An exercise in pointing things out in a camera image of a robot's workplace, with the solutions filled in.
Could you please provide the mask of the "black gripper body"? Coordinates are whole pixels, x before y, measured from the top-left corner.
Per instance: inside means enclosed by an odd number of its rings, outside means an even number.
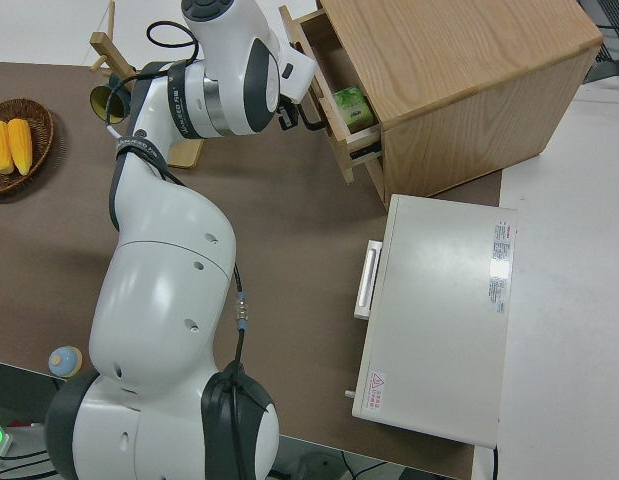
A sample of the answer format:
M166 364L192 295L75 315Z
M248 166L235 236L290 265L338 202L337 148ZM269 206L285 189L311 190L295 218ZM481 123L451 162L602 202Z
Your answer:
M300 116L299 107L298 104L290 98L284 95L279 96L276 113L282 131L287 131L298 126Z

